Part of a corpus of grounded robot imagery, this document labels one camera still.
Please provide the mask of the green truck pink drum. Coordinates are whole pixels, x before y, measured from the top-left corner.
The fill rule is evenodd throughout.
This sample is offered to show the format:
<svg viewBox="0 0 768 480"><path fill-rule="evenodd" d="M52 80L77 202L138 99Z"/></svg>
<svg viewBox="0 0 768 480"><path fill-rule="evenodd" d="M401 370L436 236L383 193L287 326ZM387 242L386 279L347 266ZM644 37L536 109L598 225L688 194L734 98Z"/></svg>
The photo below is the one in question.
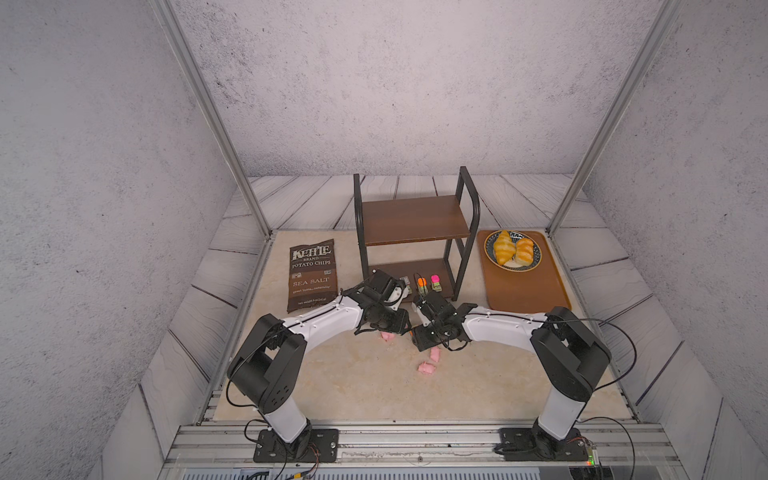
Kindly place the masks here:
<svg viewBox="0 0 768 480"><path fill-rule="evenodd" d="M441 279L437 274L433 274L430 277L431 289L435 292L441 292L443 290Z"/></svg>

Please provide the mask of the green truck orange drum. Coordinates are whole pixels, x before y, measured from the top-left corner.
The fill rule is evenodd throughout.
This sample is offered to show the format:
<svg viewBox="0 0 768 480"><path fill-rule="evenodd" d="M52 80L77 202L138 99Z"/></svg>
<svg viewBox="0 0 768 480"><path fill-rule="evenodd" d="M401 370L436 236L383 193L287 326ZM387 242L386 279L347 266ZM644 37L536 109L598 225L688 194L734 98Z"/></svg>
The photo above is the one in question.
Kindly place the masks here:
<svg viewBox="0 0 768 480"><path fill-rule="evenodd" d="M417 287L419 295L422 297L426 297L429 293L429 287L428 282L424 277L418 276L417 277Z"/></svg>

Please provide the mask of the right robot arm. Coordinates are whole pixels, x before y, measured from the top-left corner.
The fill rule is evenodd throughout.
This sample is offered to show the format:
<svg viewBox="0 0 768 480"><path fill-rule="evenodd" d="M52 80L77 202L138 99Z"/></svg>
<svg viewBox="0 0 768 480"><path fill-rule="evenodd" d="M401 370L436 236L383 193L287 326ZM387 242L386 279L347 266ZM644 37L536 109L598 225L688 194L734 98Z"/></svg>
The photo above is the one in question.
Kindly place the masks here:
<svg viewBox="0 0 768 480"><path fill-rule="evenodd" d="M424 322L412 329L412 336L421 351L458 339L464 344L498 343L537 356L551 384L532 427L534 436L543 440L562 442L573 432L612 359L609 348L566 307L537 314L472 303L455 307L435 292L418 297L415 305Z"/></svg>

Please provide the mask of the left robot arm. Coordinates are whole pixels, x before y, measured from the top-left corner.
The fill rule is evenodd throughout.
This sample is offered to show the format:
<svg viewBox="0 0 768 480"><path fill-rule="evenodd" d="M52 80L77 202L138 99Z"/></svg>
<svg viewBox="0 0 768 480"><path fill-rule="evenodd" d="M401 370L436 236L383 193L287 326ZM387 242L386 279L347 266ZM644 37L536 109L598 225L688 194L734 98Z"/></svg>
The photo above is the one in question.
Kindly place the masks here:
<svg viewBox="0 0 768 480"><path fill-rule="evenodd" d="M257 409L289 454L298 457L309 447L312 430L293 399L305 354L348 331L405 334L411 324L401 303L409 294L403 279L376 270L307 313L286 319L266 314L231 360L228 384Z"/></svg>

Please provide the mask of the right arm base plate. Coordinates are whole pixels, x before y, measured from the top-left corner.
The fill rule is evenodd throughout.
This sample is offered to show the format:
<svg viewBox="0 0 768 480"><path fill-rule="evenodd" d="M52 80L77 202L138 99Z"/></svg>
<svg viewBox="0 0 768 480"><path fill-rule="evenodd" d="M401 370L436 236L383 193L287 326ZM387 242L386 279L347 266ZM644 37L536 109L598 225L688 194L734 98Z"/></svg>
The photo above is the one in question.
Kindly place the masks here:
<svg viewBox="0 0 768 480"><path fill-rule="evenodd" d="M587 462L592 460L591 447L580 431L572 428L566 437L558 440L538 426L531 428L503 428L500 441L493 452L505 461L520 462Z"/></svg>

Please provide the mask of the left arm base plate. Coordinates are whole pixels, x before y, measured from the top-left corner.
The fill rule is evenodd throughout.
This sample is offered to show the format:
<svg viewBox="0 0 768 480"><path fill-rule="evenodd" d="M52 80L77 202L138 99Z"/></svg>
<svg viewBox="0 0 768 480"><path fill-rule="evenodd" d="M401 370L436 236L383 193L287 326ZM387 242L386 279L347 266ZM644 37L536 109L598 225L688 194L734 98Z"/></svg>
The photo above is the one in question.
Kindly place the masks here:
<svg viewBox="0 0 768 480"><path fill-rule="evenodd" d="M293 442L286 442L273 430L262 430L255 443L253 462L334 463L339 434L338 429L308 427Z"/></svg>

